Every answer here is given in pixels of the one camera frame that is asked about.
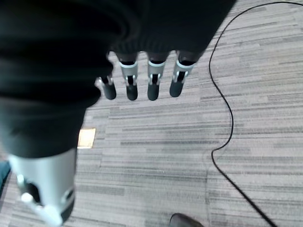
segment light patch on floor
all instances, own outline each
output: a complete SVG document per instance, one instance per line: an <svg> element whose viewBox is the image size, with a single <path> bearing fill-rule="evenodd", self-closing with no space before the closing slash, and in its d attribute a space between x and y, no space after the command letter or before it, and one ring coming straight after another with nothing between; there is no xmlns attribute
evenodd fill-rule
<svg viewBox="0 0 303 227"><path fill-rule="evenodd" d="M81 129L79 133L78 149L92 148L96 129Z"/></svg>

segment floor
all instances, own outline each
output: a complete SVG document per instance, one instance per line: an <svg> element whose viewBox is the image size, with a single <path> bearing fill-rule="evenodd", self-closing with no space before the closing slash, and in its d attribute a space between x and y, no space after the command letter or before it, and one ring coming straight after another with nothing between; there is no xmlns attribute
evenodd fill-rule
<svg viewBox="0 0 303 227"><path fill-rule="evenodd" d="M264 2L270 1L240 0L223 24ZM281 227L303 226L302 9L279 4L241 16L212 62L235 117L233 139L216 154L218 165ZM211 162L211 150L230 132L230 116L207 70L217 37L178 98L169 96L174 53L154 102L146 95L146 54L138 60L135 102L127 100L110 56L117 98L102 98L87 111L83 127L97 128L96 137L92 149L79 150L76 205L66 227L163 227L174 212L205 227L268 226ZM11 175L0 199L0 227L45 226L19 201L15 181Z"/></svg>

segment brown shoe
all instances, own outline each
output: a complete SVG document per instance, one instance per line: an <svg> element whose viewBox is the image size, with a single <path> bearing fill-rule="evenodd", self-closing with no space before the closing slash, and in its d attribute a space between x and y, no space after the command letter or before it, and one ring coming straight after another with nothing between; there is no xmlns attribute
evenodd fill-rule
<svg viewBox="0 0 303 227"><path fill-rule="evenodd" d="M175 213L170 218L169 227L203 227L203 225L184 214Z"/></svg>

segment black fingertip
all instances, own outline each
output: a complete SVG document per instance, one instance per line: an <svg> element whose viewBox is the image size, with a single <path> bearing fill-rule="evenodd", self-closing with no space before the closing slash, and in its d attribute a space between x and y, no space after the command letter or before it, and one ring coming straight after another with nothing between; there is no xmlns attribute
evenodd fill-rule
<svg viewBox="0 0 303 227"><path fill-rule="evenodd" d="M183 88L182 82L180 82L180 81L174 82L172 80L172 82L170 84L169 93L172 97L178 97L182 92L182 88Z"/></svg>
<svg viewBox="0 0 303 227"><path fill-rule="evenodd" d="M116 88L115 88L115 84L103 84L103 90L104 90L104 94L106 96L107 99L109 100L113 100L116 98L117 93L116 93Z"/></svg>
<svg viewBox="0 0 303 227"><path fill-rule="evenodd" d="M129 100L134 101L138 97L138 88L137 85L129 85L126 87L126 93Z"/></svg>
<svg viewBox="0 0 303 227"><path fill-rule="evenodd" d="M155 101L159 96L159 85L152 84L148 85L147 89L147 97L151 101Z"/></svg>

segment robotic hand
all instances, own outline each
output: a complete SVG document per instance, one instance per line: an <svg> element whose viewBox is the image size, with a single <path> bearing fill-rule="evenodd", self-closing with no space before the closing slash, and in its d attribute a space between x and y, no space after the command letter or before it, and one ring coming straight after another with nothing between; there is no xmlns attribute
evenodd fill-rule
<svg viewBox="0 0 303 227"><path fill-rule="evenodd" d="M117 53L130 100L139 51L147 51L148 98L159 94L166 57L179 50L170 94L211 41L235 0L5 0L0 3L0 137L21 199L50 226L75 201L78 134L86 108L116 96L108 51Z"/></svg>

